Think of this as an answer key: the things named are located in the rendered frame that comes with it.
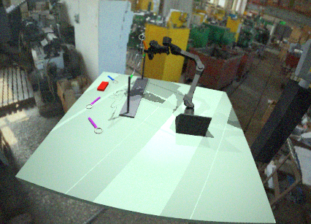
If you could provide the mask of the red rectangular block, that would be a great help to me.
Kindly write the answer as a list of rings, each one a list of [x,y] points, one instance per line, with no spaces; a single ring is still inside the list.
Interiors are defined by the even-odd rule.
[[[109,85],[109,82],[105,82],[105,81],[102,81],[101,84],[98,86],[97,90],[98,91],[103,91],[105,90],[105,88]]]

